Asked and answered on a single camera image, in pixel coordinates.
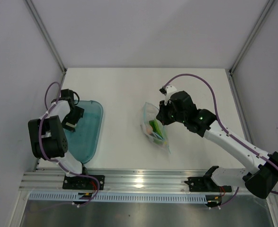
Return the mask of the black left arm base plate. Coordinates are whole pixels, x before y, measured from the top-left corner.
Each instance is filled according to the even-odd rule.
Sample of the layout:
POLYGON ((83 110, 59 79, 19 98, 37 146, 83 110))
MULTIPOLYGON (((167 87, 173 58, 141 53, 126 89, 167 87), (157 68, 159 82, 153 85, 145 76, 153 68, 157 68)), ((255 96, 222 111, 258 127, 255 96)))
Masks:
POLYGON ((98 188, 96 180, 87 177, 64 177, 63 189, 65 190, 96 190, 98 188))

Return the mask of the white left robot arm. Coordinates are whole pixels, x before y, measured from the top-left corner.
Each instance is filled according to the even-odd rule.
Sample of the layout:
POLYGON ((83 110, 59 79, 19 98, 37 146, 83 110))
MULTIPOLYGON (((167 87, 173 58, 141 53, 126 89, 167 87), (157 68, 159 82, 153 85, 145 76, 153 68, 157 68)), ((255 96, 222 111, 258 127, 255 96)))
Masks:
POLYGON ((78 94, 70 89, 63 89, 60 97, 51 102, 46 113, 28 122, 28 131, 32 153, 58 165, 68 177, 73 177, 73 183, 79 189, 85 189, 90 184, 90 177, 83 172, 83 164, 69 151, 65 130, 75 132, 84 109, 78 106, 78 94))

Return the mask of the green cucumber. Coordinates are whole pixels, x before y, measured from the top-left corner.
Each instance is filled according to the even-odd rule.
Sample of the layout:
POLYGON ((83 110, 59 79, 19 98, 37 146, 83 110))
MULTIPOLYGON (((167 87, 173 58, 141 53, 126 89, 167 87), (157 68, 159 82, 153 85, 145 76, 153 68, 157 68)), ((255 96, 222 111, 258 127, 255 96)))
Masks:
POLYGON ((159 139, 163 139, 162 132, 160 130, 157 120, 154 119, 149 121, 149 125, 152 127, 152 135, 159 139))

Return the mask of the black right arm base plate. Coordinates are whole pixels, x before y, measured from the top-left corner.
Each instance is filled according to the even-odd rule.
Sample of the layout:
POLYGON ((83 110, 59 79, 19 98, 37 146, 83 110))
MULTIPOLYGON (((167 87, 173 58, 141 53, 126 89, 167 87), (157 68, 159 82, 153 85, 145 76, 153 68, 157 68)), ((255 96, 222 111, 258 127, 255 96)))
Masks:
POLYGON ((184 181, 190 192, 232 192, 231 186, 218 186, 210 178, 188 177, 184 181))

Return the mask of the clear zip top bag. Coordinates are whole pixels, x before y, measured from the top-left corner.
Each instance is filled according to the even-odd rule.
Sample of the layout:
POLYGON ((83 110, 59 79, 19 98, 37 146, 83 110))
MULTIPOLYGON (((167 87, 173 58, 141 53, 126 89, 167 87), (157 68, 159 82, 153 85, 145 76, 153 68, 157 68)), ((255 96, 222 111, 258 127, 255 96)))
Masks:
POLYGON ((139 123, 143 134, 148 141, 157 149, 171 153, 169 139, 165 126, 156 119, 159 108, 145 102, 139 113, 139 123))

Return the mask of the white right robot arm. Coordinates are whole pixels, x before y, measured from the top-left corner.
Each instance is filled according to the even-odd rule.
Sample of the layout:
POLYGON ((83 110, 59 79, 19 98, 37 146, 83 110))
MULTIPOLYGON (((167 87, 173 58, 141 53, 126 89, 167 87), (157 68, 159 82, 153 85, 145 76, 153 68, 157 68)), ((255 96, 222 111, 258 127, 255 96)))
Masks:
POLYGON ((245 187, 258 198, 268 197, 278 182, 278 152, 270 154, 227 132, 217 116, 207 109, 198 109, 187 92, 174 87, 161 88, 160 92, 165 99, 159 103, 156 118, 162 125, 181 123, 190 132, 220 146, 244 166, 211 167, 203 180, 207 190, 214 191, 219 186, 245 187))

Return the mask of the pink egg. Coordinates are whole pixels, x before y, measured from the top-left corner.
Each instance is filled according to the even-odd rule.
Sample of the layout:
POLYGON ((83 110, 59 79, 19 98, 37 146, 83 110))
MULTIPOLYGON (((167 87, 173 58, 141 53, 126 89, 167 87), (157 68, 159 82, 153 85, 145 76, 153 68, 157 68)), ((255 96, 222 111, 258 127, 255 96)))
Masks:
POLYGON ((147 132, 148 134, 151 134, 151 133, 152 133, 152 129, 146 128, 146 132, 147 132))

